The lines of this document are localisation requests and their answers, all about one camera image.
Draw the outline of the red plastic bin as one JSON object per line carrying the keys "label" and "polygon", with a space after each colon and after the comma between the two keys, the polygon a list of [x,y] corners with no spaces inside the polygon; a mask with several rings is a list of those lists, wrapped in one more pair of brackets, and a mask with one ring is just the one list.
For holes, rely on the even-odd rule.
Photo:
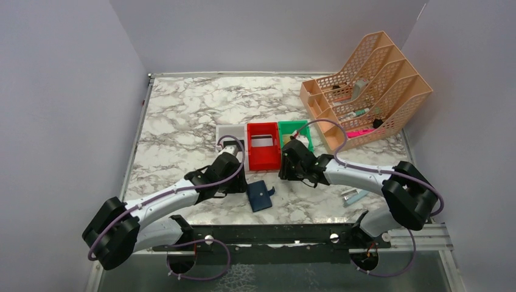
{"label": "red plastic bin", "polygon": [[[250,171],[279,170],[281,167],[281,148],[277,122],[247,123],[248,131],[248,162]],[[270,147],[253,148],[252,136],[271,136],[274,145]]]}

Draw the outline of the navy blue card holder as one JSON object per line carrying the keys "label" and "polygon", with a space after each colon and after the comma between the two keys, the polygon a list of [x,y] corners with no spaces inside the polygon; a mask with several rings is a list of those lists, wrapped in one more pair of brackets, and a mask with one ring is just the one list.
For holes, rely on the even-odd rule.
{"label": "navy blue card holder", "polygon": [[248,184],[246,194],[252,211],[258,212],[271,208],[273,206],[271,196],[275,192],[275,188],[269,189],[263,180]]}

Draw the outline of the green plastic bin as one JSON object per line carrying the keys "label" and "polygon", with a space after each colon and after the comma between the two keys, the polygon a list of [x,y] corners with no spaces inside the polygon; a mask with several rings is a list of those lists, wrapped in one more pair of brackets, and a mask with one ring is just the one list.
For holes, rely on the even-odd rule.
{"label": "green plastic bin", "polygon": [[314,151],[312,137],[310,134],[310,128],[302,126],[308,123],[307,120],[282,120],[277,123],[279,132],[279,145],[282,148],[285,144],[283,143],[283,135],[290,135],[301,141],[311,152]]}

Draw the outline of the peach desk organizer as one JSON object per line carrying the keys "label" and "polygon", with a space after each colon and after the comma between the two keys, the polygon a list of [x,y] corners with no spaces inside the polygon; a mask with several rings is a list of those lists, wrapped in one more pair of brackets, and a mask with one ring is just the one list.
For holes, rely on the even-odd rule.
{"label": "peach desk organizer", "polygon": [[[354,83],[369,80],[356,100],[351,100]],[[433,92],[393,40],[384,32],[365,35],[340,71],[302,82],[300,99],[329,153],[345,150],[398,134]],[[351,111],[369,112],[351,120],[339,118]],[[374,132],[348,139],[348,131],[373,128],[375,119],[384,121]]]}

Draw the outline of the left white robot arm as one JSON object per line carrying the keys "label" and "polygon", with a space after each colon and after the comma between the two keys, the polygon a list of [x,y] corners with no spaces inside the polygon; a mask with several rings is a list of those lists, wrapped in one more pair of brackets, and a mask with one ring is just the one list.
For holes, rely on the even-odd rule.
{"label": "left white robot arm", "polygon": [[87,258],[105,270],[118,267],[134,252],[149,248],[151,237],[144,230],[176,210],[232,193],[231,186],[245,183],[244,164],[228,152],[212,164],[186,173],[179,181],[140,199],[123,202],[107,199],[82,233],[89,250]]}

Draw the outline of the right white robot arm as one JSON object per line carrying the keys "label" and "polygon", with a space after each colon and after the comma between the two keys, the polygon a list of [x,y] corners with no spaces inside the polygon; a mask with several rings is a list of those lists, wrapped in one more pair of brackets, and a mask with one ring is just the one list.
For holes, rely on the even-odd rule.
{"label": "right white robot arm", "polygon": [[350,164],[330,154],[315,156],[296,139],[282,147],[279,177],[288,181],[306,179],[314,186],[355,187],[383,196],[385,207],[362,213],[354,223],[353,239],[372,240],[401,227],[419,231],[439,200],[430,183],[409,162],[401,161],[393,167]]}

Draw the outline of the white plastic bin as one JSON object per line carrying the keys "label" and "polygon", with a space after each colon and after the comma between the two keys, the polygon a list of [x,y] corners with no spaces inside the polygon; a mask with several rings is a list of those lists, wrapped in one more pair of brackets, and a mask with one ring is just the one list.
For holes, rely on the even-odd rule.
{"label": "white plastic bin", "polygon": [[215,148],[217,151],[228,146],[237,147],[237,158],[239,161],[242,161],[242,159],[245,160],[244,170],[246,172],[249,171],[247,138],[248,131],[246,123],[217,125],[215,127]]}

